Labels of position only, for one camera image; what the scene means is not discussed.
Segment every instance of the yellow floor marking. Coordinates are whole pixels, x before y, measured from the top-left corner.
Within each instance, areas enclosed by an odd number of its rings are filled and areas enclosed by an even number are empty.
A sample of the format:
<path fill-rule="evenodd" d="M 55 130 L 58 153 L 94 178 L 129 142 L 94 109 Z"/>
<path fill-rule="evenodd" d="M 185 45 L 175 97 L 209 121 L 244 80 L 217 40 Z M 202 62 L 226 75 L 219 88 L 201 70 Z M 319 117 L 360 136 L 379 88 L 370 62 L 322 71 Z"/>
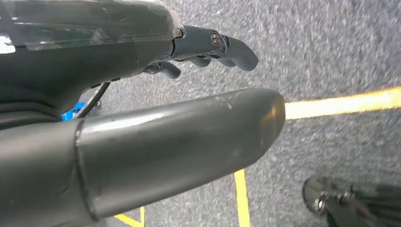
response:
<path fill-rule="evenodd" d="M 286 103 L 286 119 L 299 119 L 394 108 L 401 108 L 401 87 L 354 96 Z M 250 227 L 251 221 L 249 217 L 248 196 L 246 194 L 245 171 L 242 169 L 235 172 L 234 179 L 237 191 L 239 227 Z"/>
<path fill-rule="evenodd" d="M 234 173 L 235 188 L 237 191 L 238 222 L 240 227 L 250 227 L 248 196 L 246 194 L 245 171 L 243 169 Z"/>
<path fill-rule="evenodd" d="M 360 95 L 286 103 L 286 119 L 349 114 L 401 107 L 401 87 Z"/>
<path fill-rule="evenodd" d="M 140 222 L 142 223 L 142 227 L 145 227 L 145 207 L 140 207 Z"/>
<path fill-rule="evenodd" d="M 118 214 L 114 217 L 131 227 L 145 227 L 145 207 L 140 207 L 140 222 L 128 217 L 125 214 Z"/>

